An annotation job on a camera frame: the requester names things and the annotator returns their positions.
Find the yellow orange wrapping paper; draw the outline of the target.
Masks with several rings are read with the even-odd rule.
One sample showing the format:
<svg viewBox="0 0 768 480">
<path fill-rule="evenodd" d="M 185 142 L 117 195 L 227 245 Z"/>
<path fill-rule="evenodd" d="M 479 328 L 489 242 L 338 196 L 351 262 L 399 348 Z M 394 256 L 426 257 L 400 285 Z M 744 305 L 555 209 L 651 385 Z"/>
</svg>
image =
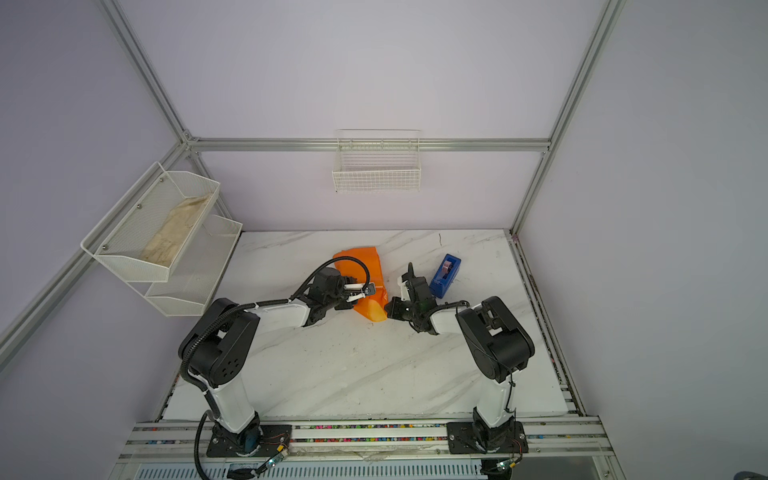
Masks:
<svg viewBox="0 0 768 480">
<path fill-rule="evenodd" d="M 353 310 L 371 322 L 379 323 L 385 321 L 387 313 L 384 307 L 389 299 L 383 278 L 381 259 L 377 249 L 375 247 L 352 248 L 336 253 L 334 258 L 338 259 L 344 256 L 357 258 L 367 267 L 369 282 L 375 288 L 374 294 L 358 300 Z M 342 275 L 353 277 L 358 283 L 365 282 L 365 271 L 358 263 L 350 260 L 341 260 L 335 262 L 334 266 Z"/>
</svg>

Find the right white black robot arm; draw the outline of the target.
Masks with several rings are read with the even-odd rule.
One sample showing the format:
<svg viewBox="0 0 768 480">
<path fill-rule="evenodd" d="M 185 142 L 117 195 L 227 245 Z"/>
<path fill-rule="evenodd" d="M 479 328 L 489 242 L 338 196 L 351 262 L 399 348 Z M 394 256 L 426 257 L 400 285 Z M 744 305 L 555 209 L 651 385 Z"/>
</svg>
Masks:
<svg viewBox="0 0 768 480">
<path fill-rule="evenodd" d="M 390 319 L 408 323 L 418 333 L 462 335 L 477 369 L 486 378 L 473 409 L 475 421 L 489 429 L 515 418 L 514 374 L 535 355 L 535 345 L 511 310 L 497 296 L 472 306 L 465 300 L 440 304 L 412 263 L 399 280 L 399 296 L 385 306 Z"/>
</svg>

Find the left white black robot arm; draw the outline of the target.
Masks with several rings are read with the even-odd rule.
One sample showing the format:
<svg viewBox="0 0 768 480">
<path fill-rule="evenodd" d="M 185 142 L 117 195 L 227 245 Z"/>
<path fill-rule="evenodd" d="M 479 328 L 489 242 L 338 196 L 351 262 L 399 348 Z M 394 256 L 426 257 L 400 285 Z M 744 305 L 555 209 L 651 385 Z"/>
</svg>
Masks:
<svg viewBox="0 0 768 480">
<path fill-rule="evenodd" d="M 363 272 L 358 281 L 324 265 L 287 299 L 238 304 L 219 298 L 207 308 L 178 355 L 180 376 L 202 392 L 218 426 L 241 434 L 257 423 L 241 378 L 256 334 L 312 326 L 330 310 L 354 308 L 376 293 L 370 272 Z"/>
</svg>

